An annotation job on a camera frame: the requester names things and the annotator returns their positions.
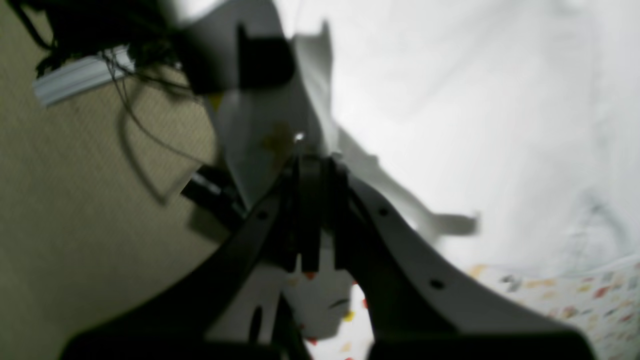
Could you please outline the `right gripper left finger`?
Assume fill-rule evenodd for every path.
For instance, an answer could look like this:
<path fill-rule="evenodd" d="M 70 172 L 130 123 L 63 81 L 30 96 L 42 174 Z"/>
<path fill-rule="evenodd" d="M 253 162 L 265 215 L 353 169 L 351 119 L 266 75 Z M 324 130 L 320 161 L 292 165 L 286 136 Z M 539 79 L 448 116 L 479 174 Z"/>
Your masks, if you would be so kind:
<path fill-rule="evenodd" d="M 62 360 L 309 360 L 284 298 L 319 269 L 320 155 L 297 155 L 231 239 L 142 305 L 79 333 Z"/>

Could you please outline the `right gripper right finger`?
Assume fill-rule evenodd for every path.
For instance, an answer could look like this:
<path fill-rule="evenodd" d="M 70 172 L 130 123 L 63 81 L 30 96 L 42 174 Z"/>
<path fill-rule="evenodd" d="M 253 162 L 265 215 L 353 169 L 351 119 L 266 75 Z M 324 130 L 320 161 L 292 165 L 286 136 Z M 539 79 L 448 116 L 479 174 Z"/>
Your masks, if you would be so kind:
<path fill-rule="evenodd" d="M 338 268 L 365 294 L 370 360 L 593 360 L 580 330 L 496 294 L 423 241 L 382 194 L 323 159 Z"/>

